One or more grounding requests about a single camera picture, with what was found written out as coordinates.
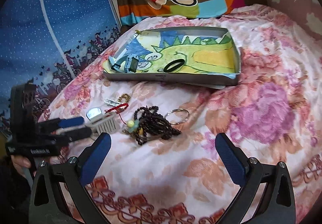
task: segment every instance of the black ring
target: black ring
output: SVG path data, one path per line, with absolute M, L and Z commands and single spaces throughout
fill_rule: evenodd
M 168 63 L 164 68 L 163 68 L 163 72 L 173 72 L 175 71 L 176 69 L 180 68 L 181 66 L 183 66 L 185 64 L 185 60 L 184 59 L 178 59 L 178 60 L 174 60 L 174 61 L 171 61 L 170 63 Z M 174 65 L 178 63 L 176 66 L 168 69 L 171 65 Z

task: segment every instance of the white strip on curtain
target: white strip on curtain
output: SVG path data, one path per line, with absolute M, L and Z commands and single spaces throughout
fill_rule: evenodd
M 57 41 L 57 38 L 56 38 L 56 36 L 54 34 L 54 31 L 53 31 L 53 29 L 52 29 L 52 27 L 50 25 L 50 22 L 49 22 L 47 13 L 46 13 L 46 9 L 45 9 L 45 4 L 44 4 L 43 0 L 40 0 L 40 5 L 41 5 L 42 14 L 43 14 L 43 17 L 45 18 L 45 22 L 46 22 L 47 28 L 48 28 L 48 30 L 50 32 L 50 35 L 52 36 L 52 39 L 53 39 L 53 41 L 54 41 L 54 43 L 55 43 L 60 55 L 62 56 L 62 58 L 64 60 L 64 63 L 66 64 L 67 69 L 70 72 L 70 75 L 72 76 L 73 79 L 75 79 L 76 76 L 75 76 L 75 74 L 74 74 L 74 72 L 73 72 L 73 70 L 72 70 L 72 68 L 71 68 L 71 66 L 70 66 L 65 54 L 64 54 L 64 51 L 62 50 L 61 46 L 59 45 L 59 43 Z

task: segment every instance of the monkey ear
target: monkey ear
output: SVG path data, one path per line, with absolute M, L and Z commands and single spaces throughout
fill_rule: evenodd
M 194 6 L 198 3 L 197 0 L 172 0 L 174 3 L 184 6 Z

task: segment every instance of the blue watch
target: blue watch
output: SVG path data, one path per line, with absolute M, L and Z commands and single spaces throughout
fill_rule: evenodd
M 136 73 L 137 65 L 139 64 L 139 57 L 135 54 L 128 54 L 122 56 L 115 61 L 113 57 L 108 58 L 111 69 L 120 73 Z M 125 61 L 124 71 L 120 70 L 121 64 Z

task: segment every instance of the blue gripper pad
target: blue gripper pad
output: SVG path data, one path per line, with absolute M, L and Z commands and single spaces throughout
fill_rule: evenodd
M 105 132 L 99 135 L 99 137 L 92 144 L 92 146 L 85 148 L 83 153 L 86 153 L 86 151 L 88 151 L 89 156 L 87 160 L 84 162 L 79 175 L 79 182 L 83 187 L 93 182 L 97 171 L 101 167 L 110 149 L 111 136 Z
M 68 128 L 68 127 L 73 127 L 73 126 L 78 126 L 82 125 L 84 123 L 84 118 L 83 117 L 75 117 L 71 119 L 62 119 L 58 126 L 61 128 Z
M 229 146 L 227 141 L 229 141 L 232 146 L 233 143 L 228 139 L 227 136 L 223 136 L 223 133 L 219 133 L 215 139 L 215 148 L 225 165 L 231 180 L 241 187 L 243 187 L 246 183 L 246 172 L 245 168 L 237 158 L 234 150 L 232 147 Z

